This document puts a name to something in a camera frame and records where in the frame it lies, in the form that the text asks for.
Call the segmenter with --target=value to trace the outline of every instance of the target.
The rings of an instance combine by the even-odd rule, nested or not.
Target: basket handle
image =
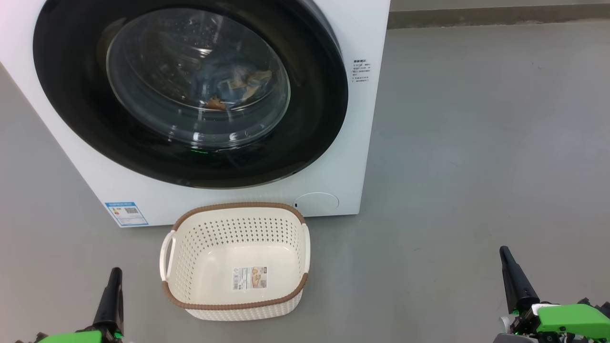
[[[171,230],[170,233],[168,233],[167,236],[165,236],[165,239],[163,240],[163,244],[161,245],[161,254],[159,255],[159,273],[161,274],[162,281],[167,281],[167,278],[170,275],[171,260],[174,258],[174,254],[173,254],[174,245],[173,244],[176,243],[176,239],[174,238],[175,234],[176,234],[176,230]],[[165,270],[165,265],[167,264],[165,259],[167,257],[167,248],[170,247],[170,242],[173,243],[171,246],[172,254],[170,256],[170,266],[169,266],[168,270]]]

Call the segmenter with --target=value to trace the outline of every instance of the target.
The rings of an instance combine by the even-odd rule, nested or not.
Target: basket bottom
[[[301,277],[299,258],[291,247],[222,246],[198,257],[189,299],[183,301],[227,305],[281,298],[296,289]]]

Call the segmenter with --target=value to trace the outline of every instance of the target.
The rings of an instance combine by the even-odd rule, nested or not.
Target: front-loading washing machine
[[[120,226],[359,212],[390,0],[0,2],[0,62]]]

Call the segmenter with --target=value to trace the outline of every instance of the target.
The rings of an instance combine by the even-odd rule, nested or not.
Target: washing machine door
[[[345,118],[340,49],[311,0],[49,0],[33,48],[66,124],[166,182],[284,178],[320,157]]]

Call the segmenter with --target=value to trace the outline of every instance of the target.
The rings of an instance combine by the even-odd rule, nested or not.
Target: white plastic basket
[[[159,270],[170,301],[199,319],[264,319],[295,309],[309,255],[309,230],[296,209],[222,204],[178,219],[161,246]]]

